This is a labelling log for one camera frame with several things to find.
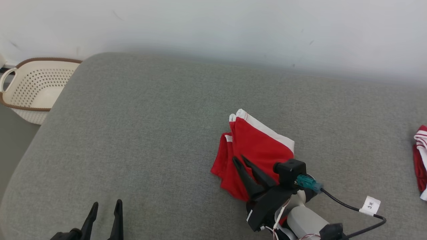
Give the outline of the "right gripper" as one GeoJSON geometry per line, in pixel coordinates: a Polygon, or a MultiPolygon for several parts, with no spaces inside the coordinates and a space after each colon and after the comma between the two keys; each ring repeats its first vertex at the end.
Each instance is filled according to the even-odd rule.
{"type": "Polygon", "coordinates": [[[297,189],[286,189],[277,185],[275,179],[261,170],[244,155],[241,155],[243,162],[236,156],[233,157],[234,166],[244,184],[251,201],[247,202],[247,223],[252,231],[260,231],[262,225],[272,227],[275,212],[297,189]],[[264,195],[265,187],[273,187],[264,195]]]}

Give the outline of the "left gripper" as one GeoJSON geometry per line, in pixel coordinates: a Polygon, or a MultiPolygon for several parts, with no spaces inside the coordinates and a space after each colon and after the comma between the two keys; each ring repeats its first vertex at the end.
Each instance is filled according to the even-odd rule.
{"type": "MultiPolygon", "coordinates": [[[[80,229],[73,228],[69,232],[57,232],[50,240],[90,240],[92,234],[93,223],[97,218],[99,204],[95,202],[80,229]]],[[[114,222],[108,240],[123,240],[123,203],[121,199],[116,201],[115,209],[113,211],[114,222]]]]}

